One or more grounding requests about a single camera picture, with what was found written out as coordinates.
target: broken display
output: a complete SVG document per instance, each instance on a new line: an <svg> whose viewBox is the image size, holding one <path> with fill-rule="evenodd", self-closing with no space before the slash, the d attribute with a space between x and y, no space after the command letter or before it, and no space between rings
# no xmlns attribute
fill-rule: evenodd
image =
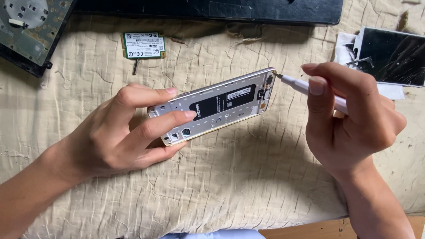
<svg viewBox="0 0 425 239"><path fill-rule="evenodd" d="M353 46L358 69L376 81L423 86L425 81L425 37L363 27Z"/></svg>

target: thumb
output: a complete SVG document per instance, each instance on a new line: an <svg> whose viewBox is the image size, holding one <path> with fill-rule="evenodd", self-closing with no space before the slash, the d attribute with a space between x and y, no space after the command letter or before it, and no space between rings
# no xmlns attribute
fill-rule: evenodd
<svg viewBox="0 0 425 239"><path fill-rule="evenodd" d="M319 76L309 78L309 120L306 133L315 139L332 139L334 117L334 91L328 81Z"/></svg>

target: black label sticker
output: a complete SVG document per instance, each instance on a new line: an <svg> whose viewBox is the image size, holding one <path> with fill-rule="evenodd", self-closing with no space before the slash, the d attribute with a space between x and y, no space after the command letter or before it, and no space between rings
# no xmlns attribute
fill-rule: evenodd
<svg viewBox="0 0 425 239"><path fill-rule="evenodd" d="M196 111L194 121L209 117L211 115L247 104L254 100L255 84L242 87L218 96L198 101L189 106L189 109Z"/></svg>

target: beige bedspread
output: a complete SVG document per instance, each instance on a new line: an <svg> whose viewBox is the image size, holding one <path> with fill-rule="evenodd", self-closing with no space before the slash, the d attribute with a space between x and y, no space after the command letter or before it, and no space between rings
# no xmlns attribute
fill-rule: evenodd
<svg viewBox="0 0 425 239"><path fill-rule="evenodd" d="M328 28L265 26L244 43L222 23L73 16L40 81L0 59L0 182L9 179L130 82L181 92L266 67L300 77L300 65L330 61L336 35L361 26L425 32L425 3L346 0L341 23ZM122 32L162 30L167 57L122 56ZM425 211L425 89L404 88L396 102L407 128L376 154L380 173L409 214ZM276 84L261 116L190 142L173 159L146 170L95 178L63 194L26 238L157 238L170 232L281 228L347 216L329 174L306 145L306 96Z"/></svg>

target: hand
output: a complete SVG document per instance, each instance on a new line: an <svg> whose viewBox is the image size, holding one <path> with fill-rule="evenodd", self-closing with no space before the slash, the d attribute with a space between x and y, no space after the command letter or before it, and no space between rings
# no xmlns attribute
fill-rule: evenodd
<svg viewBox="0 0 425 239"><path fill-rule="evenodd" d="M405 117L395 111L392 100L379 94L371 75L337 63L302 68L312 76L307 143L334 177L352 173L373 153L390 147L406 126ZM334 117L334 92L346 98L349 116Z"/></svg>
<svg viewBox="0 0 425 239"><path fill-rule="evenodd" d="M172 111L148 119L130 131L128 123L137 108L162 104L177 90L152 90L131 83L101 104L70 135L48 148L45 164L65 180L77 184L94 176L147 168L169 159L184 143L147 149L174 127L190 122L194 111Z"/></svg>

